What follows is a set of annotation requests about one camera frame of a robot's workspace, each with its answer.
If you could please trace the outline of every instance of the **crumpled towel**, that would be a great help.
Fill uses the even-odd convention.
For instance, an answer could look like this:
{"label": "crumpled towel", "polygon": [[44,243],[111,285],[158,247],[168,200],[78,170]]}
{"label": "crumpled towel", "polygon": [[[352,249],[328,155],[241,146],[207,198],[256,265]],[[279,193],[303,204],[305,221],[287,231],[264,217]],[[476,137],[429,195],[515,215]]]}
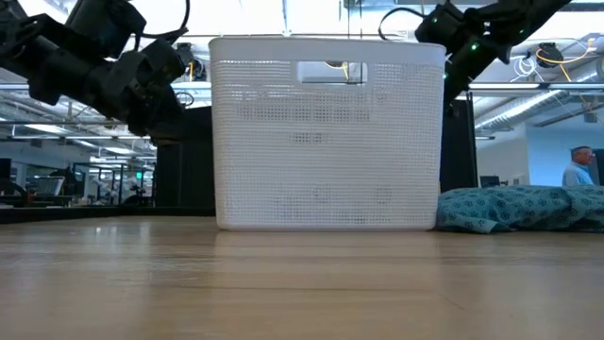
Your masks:
{"label": "crumpled towel", "polygon": [[526,185],[453,190],[439,198],[434,230],[604,233],[604,187]]}

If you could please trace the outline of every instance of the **man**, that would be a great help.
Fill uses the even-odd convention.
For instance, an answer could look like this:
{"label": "man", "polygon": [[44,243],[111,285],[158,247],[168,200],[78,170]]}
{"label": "man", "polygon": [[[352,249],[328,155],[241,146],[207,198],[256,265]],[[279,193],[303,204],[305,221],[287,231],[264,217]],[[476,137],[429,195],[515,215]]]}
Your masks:
{"label": "man", "polygon": [[594,185],[589,176],[588,165],[594,160],[594,152],[589,146],[579,146],[572,150],[573,161],[564,170],[562,186]]}

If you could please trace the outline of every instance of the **table surface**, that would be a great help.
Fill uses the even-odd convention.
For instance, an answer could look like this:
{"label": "table surface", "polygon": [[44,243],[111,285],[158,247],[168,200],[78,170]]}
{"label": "table surface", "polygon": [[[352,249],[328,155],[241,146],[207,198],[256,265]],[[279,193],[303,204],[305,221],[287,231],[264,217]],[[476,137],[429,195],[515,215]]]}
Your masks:
{"label": "table surface", "polygon": [[0,226],[0,339],[601,339],[604,235]]}

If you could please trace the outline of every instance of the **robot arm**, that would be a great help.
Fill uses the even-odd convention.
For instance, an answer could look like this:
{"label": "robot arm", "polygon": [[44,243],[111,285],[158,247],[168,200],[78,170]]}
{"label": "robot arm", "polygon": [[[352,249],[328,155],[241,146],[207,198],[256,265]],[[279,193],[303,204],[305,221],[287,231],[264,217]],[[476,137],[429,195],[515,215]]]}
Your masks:
{"label": "robot arm", "polygon": [[65,25],[24,15],[16,0],[0,1],[0,67],[27,78],[32,98],[56,105],[68,95],[136,135],[179,139],[165,127],[183,115],[170,84],[185,72],[172,43],[186,28],[122,53],[146,25],[127,0],[78,0]]}
{"label": "robot arm", "polygon": [[422,43],[446,47],[445,108],[495,59],[510,63],[523,42],[571,0],[499,0],[462,13],[450,1],[438,5],[417,27]]}

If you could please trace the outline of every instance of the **wall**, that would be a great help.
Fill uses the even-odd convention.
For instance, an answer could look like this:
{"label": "wall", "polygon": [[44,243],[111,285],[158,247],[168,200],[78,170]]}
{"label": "wall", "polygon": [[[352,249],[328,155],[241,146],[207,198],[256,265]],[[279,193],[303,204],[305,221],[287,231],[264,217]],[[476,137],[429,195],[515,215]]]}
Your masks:
{"label": "wall", "polygon": [[499,176],[501,181],[520,179],[529,184],[529,154],[524,126],[495,134],[493,141],[477,141],[479,176]]}
{"label": "wall", "polygon": [[29,142],[0,143],[0,157],[14,163],[64,169],[74,162],[89,162],[90,153],[73,145],[58,145],[54,141],[42,141],[42,148]]}
{"label": "wall", "polygon": [[562,173],[571,161],[570,150],[581,145],[604,148],[604,127],[527,129],[530,184],[562,185]]}

